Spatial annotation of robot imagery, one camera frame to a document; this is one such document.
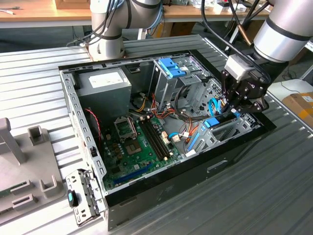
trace slotted metal table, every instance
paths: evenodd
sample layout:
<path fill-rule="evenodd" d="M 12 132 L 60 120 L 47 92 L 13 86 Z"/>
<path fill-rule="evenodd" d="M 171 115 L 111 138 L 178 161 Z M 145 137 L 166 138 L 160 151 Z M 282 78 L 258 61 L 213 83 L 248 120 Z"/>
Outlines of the slotted metal table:
<path fill-rule="evenodd" d="M 197 49 L 219 70 L 227 58 L 197 35 L 125 47 L 131 56 Z M 38 124 L 48 129 L 63 179 L 85 164 L 57 67 L 87 61 L 81 47 L 0 54 L 0 117 L 10 118 L 13 135 Z M 266 100 L 264 113 L 277 128 L 239 163 L 115 230 L 106 232 L 102 218 L 78 228 L 65 196 L 2 225 L 0 234 L 312 234 L 313 131 L 271 94 Z"/>

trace wooden desk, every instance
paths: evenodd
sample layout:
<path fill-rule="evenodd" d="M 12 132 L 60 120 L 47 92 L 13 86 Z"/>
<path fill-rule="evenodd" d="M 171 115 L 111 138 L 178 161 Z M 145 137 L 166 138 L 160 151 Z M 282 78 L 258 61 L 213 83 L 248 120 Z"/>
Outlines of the wooden desk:
<path fill-rule="evenodd" d="M 57 10 L 53 0 L 1 0 L 0 8 L 19 6 L 23 10 L 13 10 L 15 15 L 0 12 L 0 28 L 49 27 L 91 25 L 91 12 L 88 9 Z M 201 12 L 193 6 L 164 6 L 166 22 L 198 22 Z M 215 14 L 212 8 L 206 10 L 209 21 L 229 21 L 232 14 Z M 263 11 L 254 20 L 263 20 L 268 12 Z"/>

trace ram slot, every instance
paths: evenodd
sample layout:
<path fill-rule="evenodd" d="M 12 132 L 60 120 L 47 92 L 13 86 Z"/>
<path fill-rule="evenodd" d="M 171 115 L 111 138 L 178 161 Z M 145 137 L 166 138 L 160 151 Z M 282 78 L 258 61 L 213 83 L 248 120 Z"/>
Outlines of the ram slot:
<path fill-rule="evenodd" d="M 149 144 L 156 153 L 157 158 L 162 161 L 165 157 L 170 157 L 170 153 L 165 147 L 163 141 L 158 136 L 157 132 L 153 128 L 153 125 L 149 121 L 143 121 L 140 124 L 140 128 L 144 132 Z"/>

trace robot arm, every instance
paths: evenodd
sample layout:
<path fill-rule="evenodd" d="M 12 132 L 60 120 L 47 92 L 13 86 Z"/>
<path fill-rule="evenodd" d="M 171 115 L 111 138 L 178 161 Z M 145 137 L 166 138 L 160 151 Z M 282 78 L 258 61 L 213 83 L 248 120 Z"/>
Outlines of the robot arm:
<path fill-rule="evenodd" d="M 241 113 L 268 108 L 264 100 L 268 87 L 313 36 L 312 0 L 269 2 L 274 8 L 256 35 L 253 48 L 245 54 L 269 74 L 270 81 L 237 54 L 229 57 L 222 71 L 226 108 L 237 108 Z"/>
<path fill-rule="evenodd" d="M 109 0 L 91 0 L 92 30 L 104 22 Z M 154 28 L 162 18 L 161 0 L 112 0 L 112 13 L 105 29 L 100 27 L 89 42 L 89 53 L 94 61 L 120 58 L 124 54 L 122 29 Z"/>

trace expansion slot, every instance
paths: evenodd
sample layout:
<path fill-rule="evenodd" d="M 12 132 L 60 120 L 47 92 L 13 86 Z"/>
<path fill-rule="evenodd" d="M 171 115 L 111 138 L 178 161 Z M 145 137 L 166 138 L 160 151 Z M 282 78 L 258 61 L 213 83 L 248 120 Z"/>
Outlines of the expansion slot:
<path fill-rule="evenodd" d="M 139 124 L 140 128 L 144 132 L 148 142 L 150 143 L 152 149 L 156 153 L 157 158 L 162 161 L 165 157 L 169 158 L 170 153 L 165 147 L 163 141 L 161 140 L 158 133 L 155 131 L 153 125 L 150 121 L 142 121 Z"/>
<path fill-rule="evenodd" d="M 146 173 L 151 166 L 152 166 L 152 164 L 149 164 L 149 165 L 147 165 L 146 167 L 144 167 L 142 169 L 139 169 L 139 170 L 134 171 L 134 172 L 132 172 L 132 173 L 130 173 L 128 175 L 122 176 L 121 178 L 113 180 L 113 182 L 114 182 L 114 184 L 119 184 L 119 183 L 122 183 L 122 182 L 124 182 L 126 180 L 133 179 L 134 177 L 136 177 L 138 175 Z"/>

